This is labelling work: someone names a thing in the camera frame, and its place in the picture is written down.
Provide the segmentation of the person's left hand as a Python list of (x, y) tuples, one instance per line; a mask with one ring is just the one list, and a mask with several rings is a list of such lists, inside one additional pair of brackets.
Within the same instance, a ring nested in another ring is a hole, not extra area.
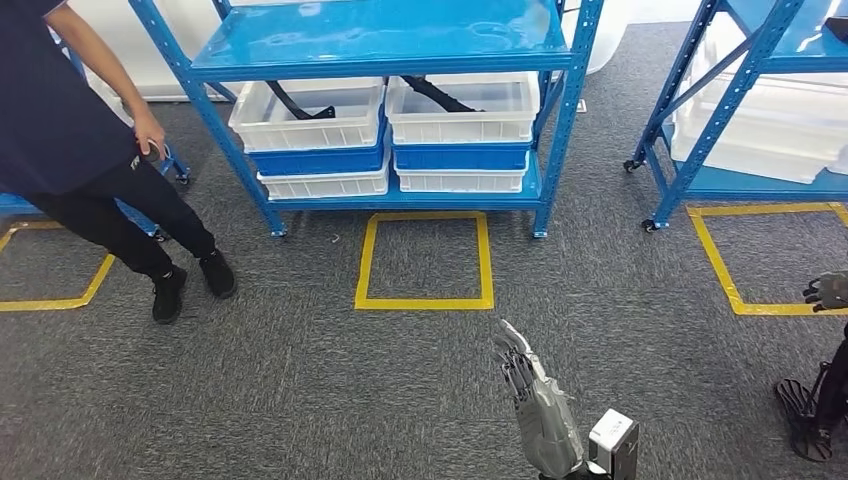
[(165, 158), (165, 132), (148, 108), (132, 111), (134, 132), (143, 158), (152, 159), (154, 154), (160, 160)]

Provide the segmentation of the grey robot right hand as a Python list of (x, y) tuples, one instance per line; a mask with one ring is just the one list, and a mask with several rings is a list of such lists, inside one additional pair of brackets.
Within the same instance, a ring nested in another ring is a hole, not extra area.
[(584, 451), (568, 397), (548, 376), (527, 339), (497, 322), (499, 369), (512, 398), (525, 458), (542, 479), (566, 479), (583, 466)]

